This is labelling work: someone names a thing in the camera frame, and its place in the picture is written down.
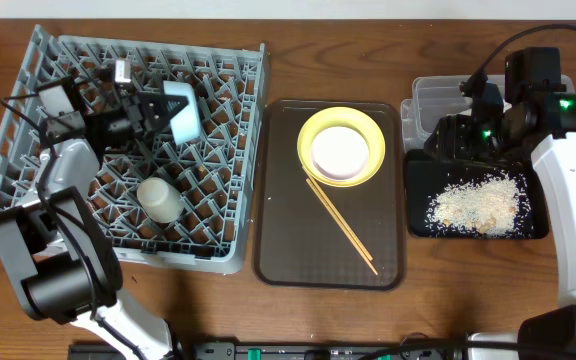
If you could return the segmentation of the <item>light blue bowl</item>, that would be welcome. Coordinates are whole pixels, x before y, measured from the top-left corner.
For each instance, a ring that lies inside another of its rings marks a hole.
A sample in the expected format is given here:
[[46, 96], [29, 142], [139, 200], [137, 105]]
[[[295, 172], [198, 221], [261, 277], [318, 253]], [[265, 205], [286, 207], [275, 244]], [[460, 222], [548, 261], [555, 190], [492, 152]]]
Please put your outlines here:
[[165, 95], [184, 97], [188, 104], [174, 115], [170, 122], [173, 139], [176, 145], [196, 140], [201, 135], [201, 119], [194, 89], [190, 84], [164, 81]]

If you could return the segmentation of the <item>rice food waste pile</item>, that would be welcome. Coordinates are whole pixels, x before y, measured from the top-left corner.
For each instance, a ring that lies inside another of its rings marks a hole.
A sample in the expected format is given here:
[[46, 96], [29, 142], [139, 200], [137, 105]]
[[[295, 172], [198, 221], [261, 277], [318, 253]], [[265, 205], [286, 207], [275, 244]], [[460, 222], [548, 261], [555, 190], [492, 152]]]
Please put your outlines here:
[[440, 235], [524, 237], [532, 229], [532, 206], [522, 175], [501, 172], [460, 180], [429, 199], [424, 225]]

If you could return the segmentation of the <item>white cup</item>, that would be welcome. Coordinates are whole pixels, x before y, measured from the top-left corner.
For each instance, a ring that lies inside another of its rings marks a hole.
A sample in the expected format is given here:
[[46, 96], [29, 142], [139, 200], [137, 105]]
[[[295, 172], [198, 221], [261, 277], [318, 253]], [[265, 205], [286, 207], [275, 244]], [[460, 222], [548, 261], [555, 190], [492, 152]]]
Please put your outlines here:
[[181, 194], [158, 177], [148, 178], [138, 186], [137, 199], [146, 214], [158, 223], [176, 221], [183, 212]]

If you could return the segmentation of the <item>white bowl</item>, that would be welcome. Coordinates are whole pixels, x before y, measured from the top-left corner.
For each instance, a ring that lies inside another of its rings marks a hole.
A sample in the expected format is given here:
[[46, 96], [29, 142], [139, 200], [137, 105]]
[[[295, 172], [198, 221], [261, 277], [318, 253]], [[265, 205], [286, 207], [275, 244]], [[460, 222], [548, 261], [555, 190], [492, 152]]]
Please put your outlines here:
[[311, 143], [314, 167], [326, 178], [349, 180], [359, 175], [369, 160], [369, 148], [356, 130], [343, 126], [319, 132]]

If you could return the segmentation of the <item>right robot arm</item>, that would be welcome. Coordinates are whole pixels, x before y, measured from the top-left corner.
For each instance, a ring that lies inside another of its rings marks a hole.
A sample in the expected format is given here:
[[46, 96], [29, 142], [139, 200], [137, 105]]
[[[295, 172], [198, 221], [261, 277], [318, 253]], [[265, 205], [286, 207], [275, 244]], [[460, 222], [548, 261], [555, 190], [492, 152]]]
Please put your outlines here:
[[513, 335], [472, 335], [468, 356], [576, 358], [576, 93], [562, 81], [560, 52], [513, 52], [502, 88], [479, 69], [459, 89], [472, 101], [470, 114], [441, 118], [425, 152], [441, 161], [529, 163], [545, 196], [559, 271], [558, 309], [525, 320]]

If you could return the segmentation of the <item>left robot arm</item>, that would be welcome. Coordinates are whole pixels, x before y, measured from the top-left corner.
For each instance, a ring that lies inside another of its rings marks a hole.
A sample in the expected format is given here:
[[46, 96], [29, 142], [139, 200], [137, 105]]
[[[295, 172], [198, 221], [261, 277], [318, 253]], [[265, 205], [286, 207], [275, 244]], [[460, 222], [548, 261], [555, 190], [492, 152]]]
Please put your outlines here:
[[85, 82], [65, 76], [29, 94], [46, 113], [28, 122], [43, 152], [30, 190], [0, 211], [0, 260], [30, 318], [88, 330], [127, 359], [180, 359], [169, 323], [124, 289], [112, 244], [84, 198], [107, 150], [165, 129], [177, 144], [188, 141], [199, 122], [194, 90], [166, 81], [158, 93], [137, 91], [95, 111], [79, 91]]

